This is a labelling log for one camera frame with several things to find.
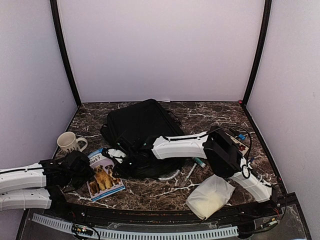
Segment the dog picture book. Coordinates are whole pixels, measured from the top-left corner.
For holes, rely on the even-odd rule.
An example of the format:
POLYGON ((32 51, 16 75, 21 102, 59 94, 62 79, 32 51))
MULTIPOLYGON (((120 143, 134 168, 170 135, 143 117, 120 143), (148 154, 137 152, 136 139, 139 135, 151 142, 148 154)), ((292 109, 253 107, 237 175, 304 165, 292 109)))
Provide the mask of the dog picture book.
POLYGON ((126 187, 121 178, 113 176, 114 162, 106 156, 106 149, 100 148, 88 155, 90 167, 94 175, 87 182, 87 187, 92 201, 97 201, 126 187))

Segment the black student backpack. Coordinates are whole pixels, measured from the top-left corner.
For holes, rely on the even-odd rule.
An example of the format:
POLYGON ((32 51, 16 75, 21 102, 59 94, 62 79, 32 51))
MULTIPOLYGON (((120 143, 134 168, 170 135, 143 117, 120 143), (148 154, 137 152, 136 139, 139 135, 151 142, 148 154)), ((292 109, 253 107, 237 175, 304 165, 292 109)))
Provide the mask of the black student backpack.
MULTIPOLYGON (((148 137, 183 136, 180 125, 180 121, 170 116, 156 100, 148 99, 111 111, 100 128, 100 133, 111 148, 127 154, 130 149, 141 148, 148 137)), ((152 177, 121 178, 158 179, 162 175, 180 170, 185 160, 184 157, 157 159, 152 154, 152 177)))

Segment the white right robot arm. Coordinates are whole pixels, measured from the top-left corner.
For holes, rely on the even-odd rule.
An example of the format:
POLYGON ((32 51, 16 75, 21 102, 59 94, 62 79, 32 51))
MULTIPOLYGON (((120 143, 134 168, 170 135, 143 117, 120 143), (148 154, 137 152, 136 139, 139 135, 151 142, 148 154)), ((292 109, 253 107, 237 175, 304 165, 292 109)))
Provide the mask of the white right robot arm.
POLYGON ((130 145, 121 138, 116 149, 107 151, 116 161, 115 172, 122 178, 156 178, 178 168, 184 158, 208 161, 213 173, 232 179, 247 190, 258 202, 255 213, 266 217, 278 201, 273 185, 256 173, 245 154, 225 133, 223 127, 213 126, 209 131, 184 136, 150 136, 130 145))

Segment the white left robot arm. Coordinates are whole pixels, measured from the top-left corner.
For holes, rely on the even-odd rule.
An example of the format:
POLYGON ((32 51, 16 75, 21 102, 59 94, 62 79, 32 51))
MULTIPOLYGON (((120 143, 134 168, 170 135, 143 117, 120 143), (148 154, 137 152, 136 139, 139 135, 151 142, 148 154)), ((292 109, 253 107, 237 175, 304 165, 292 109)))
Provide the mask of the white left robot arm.
POLYGON ((42 160, 0 171, 0 210, 51 209, 60 218, 71 213, 64 195, 94 175, 87 160, 42 160))

